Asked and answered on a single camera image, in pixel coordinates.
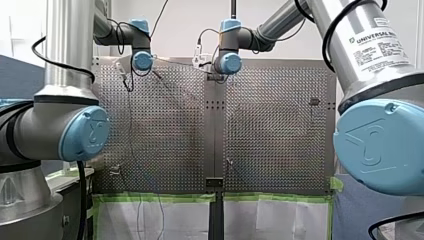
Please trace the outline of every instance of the black cable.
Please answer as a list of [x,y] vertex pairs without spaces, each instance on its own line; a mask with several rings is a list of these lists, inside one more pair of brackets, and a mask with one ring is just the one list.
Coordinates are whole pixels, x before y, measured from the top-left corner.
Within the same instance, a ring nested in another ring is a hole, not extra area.
[[294,0],[294,3],[296,4],[297,10],[309,21],[315,23],[315,20],[311,15],[309,15],[300,5],[299,0]]
[[[130,91],[128,91],[127,97],[128,97],[128,112],[130,114],[130,123],[129,123],[129,128],[128,128],[130,154],[131,154],[131,158],[133,160],[137,161],[137,158],[135,157],[135,154],[134,154],[134,146],[133,146],[133,141],[132,141],[133,110],[132,110],[132,105],[131,105],[131,92]],[[153,185],[154,185],[153,188],[155,188],[156,191],[157,191],[156,194],[157,194],[157,197],[158,197],[158,200],[159,200],[160,210],[162,212],[162,230],[161,230],[161,232],[160,232],[160,234],[158,235],[158,238],[157,238],[157,240],[159,240],[162,237],[162,235],[165,231],[165,211],[163,209],[162,201],[161,201],[160,194],[159,194],[159,187],[158,187],[156,181],[154,181]],[[138,226],[139,226],[139,221],[140,221],[140,206],[141,206],[141,203],[142,203],[142,201],[141,201],[141,196],[140,196],[140,202],[139,202],[138,208],[137,208],[138,209],[138,212],[137,212],[137,234],[138,234],[138,238],[140,240],[141,240],[141,237],[140,237],[140,231],[139,231]]]
[[302,30],[303,26],[305,25],[305,22],[306,22],[306,19],[303,19],[302,24],[300,25],[299,29],[297,29],[297,30],[296,30],[296,32],[294,32],[292,35],[290,35],[290,36],[288,36],[288,37],[280,38],[280,39],[278,39],[276,42],[283,42],[283,41],[287,41],[287,40],[289,40],[290,38],[293,38],[294,36],[296,36],[296,35],[300,32],[300,30]]
[[252,30],[252,29],[247,28],[247,27],[241,27],[241,28],[246,29],[247,31],[249,31],[250,36],[251,36],[251,37],[252,37],[252,39],[254,39],[254,40],[255,40],[255,42],[256,42],[256,46],[258,46],[258,50],[257,50],[257,51],[252,50],[252,53],[253,53],[253,54],[256,54],[256,55],[257,55],[257,54],[259,54],[259,53],[261,52],[261,45],[260,45],[260,42],[259,42],[258,37],[255,35],[255,33],[253,32],[253,30]]
[[18,116],[19,114],[21,114],[21,113],[23,113],[23,112],[25,112],[26,110],[28,110],[28,109],[30,109],[30,108],[32,108],[32,106],[33,106],[33,102],[32,101],[25,101],[25,102],[23,102],[23,103],[20,103],[20,104],[18,104],[18,105],[14,105],[14,106],[12,106],[11,108],[8,108],[8,109],[5,109],[6,110],[6,112],[0,112],[0,117],[2,117],[2,116],[4,116],[5,114],[7,114],[7,113],[9,113],[9,112],[11,112],[11,111],[15,111],[15,110],[17,110],[16,112],[14,112],[13,114],[11,114],[1,125],[0,125],[0,131],[3,129],[3,127],[7,124],[7,123],[9,123],[9,121],[12,119],[12,118],[14,118],[14,117],[16,117],[16,116]]
[[199,38],[197,39],[197,44],[199,44],[200,46],[202,46],[202,36],[203,36],[203,34],[204,34],[205,32],[207,32],[207,31],[211,31],[211,32],[214,32],[214,33],[216,33],[216,34],[219,34],[219,32],[218,32],[217,30],[212,29],[212,28],[206,28],[206,29],[204,29],[204,30],[200,33]]
[[85,179],[84,164],[82,161],[77,161],[78,173],[80,178],[80,194],[81,194],[81,207],[80,207],[80,224],[78,228],[77,240],[84,239],[85,222],[87,221],[87,182]]
[[421,219],[421,218],[424,218],[424,212],[416,212],[416,213],[405,214],[405,215],[401,215],[397,217],[387,218],[371,225],[368,228],[368,235],[371,237],[372,240],[377,240],[377,238],[373,234],[373,231],[375,229],[383,225],[386,225],[388,223],[404,221],[404,220],[412,220],[412,219]]
[[42,37],[40,40],[36,41],[36,42],[35,42],[35,43],[31,46],[32,52],[33,52],[33,53],[34,53],[37,57],[39,57],[40,59],[44,60],[45,62],[50,63],[50,64],[52,64],[52,65],[55,65],[55,66],[57,66],[57,67],[61,67],[61,68],[64,68],[64,69],[73,70],[73,71],[77,71],[77,72],[83,73],[83,74],[85,74],[85,75],[89,76],[89,77],[91,78],[91,82],[92,82],[92,83],[94,83],[94,81],[96,80],[96,76],[94,76],[94,74],[93,74],[91,71],[89,71],[89,70],[87,70],[87,69],[84,69],[84,68],[77,68],[77,67],[74,67],[74,66],[71,66],[71,65],[68,65],[68,64],[64,64],[64,63],[54,62],[54,61],[52,61],[52,60],[50,60],[50,59],[45,58],[43,55],[41,55],[41,54],[37,51],[37,49],[36,49],[36,48],[37,48],[37,46],[38,46],[38,45],[40,45],[40,43],[44,42],[45,40],[46,40],[46,37],[44,36],[44,37]]
[[218,83],[218,84],[224,84],[224,83],[226,83],[227,82],[227,80],[228,80],[228,78],[230,77],[230,75],[227,75],[226,77],[225,77],[225,79],[222,81],[222,82],[220,82],[220,81],[216,81],[216,83]]
[[150,37],[153,37],[153,34],[155,34],[156,27],[158,26],[159,20],[162,17],[163,11],[165,10],[165,7],[168,4],[168,1],[169,0],[166,0],[165,3],[163,4],[162,10],[160,11],[158,18],[156,19],[155,26],[153,27],[153,31],[152,31],[152,34],[150,35]]

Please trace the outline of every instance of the perforated metal panel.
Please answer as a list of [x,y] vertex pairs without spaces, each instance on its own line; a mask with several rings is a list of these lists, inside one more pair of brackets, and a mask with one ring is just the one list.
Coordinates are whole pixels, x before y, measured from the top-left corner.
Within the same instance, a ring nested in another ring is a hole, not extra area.
[[225,191],[326,193],[334,75],[314,61],[249,63],[227,85]]
[[132,93],[110,62],[98,77],[112,129],[96,191],[204,192],[202,72],[158,63]]
[[325,194],[334,75],[321,61],[243,63],[225,87],[205,84],[189,66],[157,61],[154,73],[135,77],[129,95],[111,60],[101,60],[99,92],[112,132],[95,190],[204,193],[207,177],[224,177],[225,191]]

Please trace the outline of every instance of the black power cord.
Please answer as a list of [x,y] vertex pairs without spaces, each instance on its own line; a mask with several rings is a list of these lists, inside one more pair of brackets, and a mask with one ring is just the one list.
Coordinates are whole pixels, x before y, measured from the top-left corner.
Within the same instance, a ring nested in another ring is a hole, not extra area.
[[155,34],[156,27],[158,26],[159,20],[162,17],[163,11],[165,11],[165,7],[168,4],[168,2],[169,2],[169,0],[166,0],[165,3],[163,4],[162,10],[160,11],[158,18],[156,19],[155,26],[153,27],[153,31],[152,31],[152,34],[150,35],[150,37],[153,37],[153,34]]
[[296,4],[297,10],[309,21],[315,23],[315,20],[311,15],[309,15],[300,5],[299,0],[294,0],[294,3]]
[[[383,4],[381,6],[381,10],[384,11],[387,8],[388,5],[388,0],[382,0]],[[298,0],[295,0],[295,2],[297,3],[296,6],[298,8],[298,11],[300,13],[302,13],[303,16],[305,16],[305,18],[310,18],[310,16],[301,8]],[[366,3],[376,3],[374,0],[355,0],[351,3],[349,3],[338,15],[337,17],[333,20],[333,22],[331,22],[330,26],[327,29],[327,32],[324,35],[323,38],[323,44],[322,44],[322,56],[324,58],[324,62],[327,65],[327,67],[335,72],[333,65],[331,64],[331,60],[328,57],[327,54],[327,50],[330,46],[330,42],[331,42],[331,38],[333,37],[334,31],[336,30],[337,26],[339,25],[339,23],[351,12],[353,11],[356,7],[366,4]]]
[[92,83],[94,83],[94,81],[96,80],[96,76],[94,76],[94,74],[90,71],[90,70],[87,70],[87,69],[84,69],[84,68],[77,68],[77,67],[74,67],[74,66],[71,66],[71,65],[68,65],[68,64],[64,64],[64,63],[59,63],[59,62],[55,62],[55,61],[52,61],[52,60],[50,60],[50,59],[47,59],[47,58],[45,58],[43,55],[41,55],[38,51],[37,51],[37,46],[38,45],[40,45],[42,42],[44,42],[46,40],[46,37],[44,36],[44,37],[42,37],[40,40],[38,40],[38,41],[36,41],[32,46],[31,46],[31,50],[32,50],[32,52],[37,56],[37,57],[39,57],[40,59],[42,59],[42,60],[44,60],[45,62],[47,62],[47,63],[50,63],[50,64],[52,64],[52,65],[55,65],[55,66],[57,66],[57,67],[61,67],[61,68],[63,68],[63,69],[68,69],[68,70],[73,70],[73,71],[76,71],[76,72],[80,72],[80,73],[83,73],[83,74],[85,74],[85,75],[87,75],[87,76],[89,76],[90,78],[91,78],[91,82]]
[[372,240],[377,240],[377,238],[374,236],[374,230],[386,225],[388,223],[392,223],[392,222],[398,222],[398,221],[404,221],[404,220],[412,220],[412,219],[422,219],[424,218],[424,212],[416,212],[416,213],[411,213],[411,214],[405,214],[405,215],[401,215],[401,216],[397,216],[397,217],[392,217],[392,218],[387,218],[384,220],[381,220],[377,223],[374,223],[373,225],[371,225],[368,228],[368,235],[371,237]]
[[80,194],[81,194],[81,206],[80,206],[80,224],[78,228],[77,240],[84,239],[85,223],[87,221],[87,180],[85,179],[84,163],[77,161],[78,174],[80,179]]

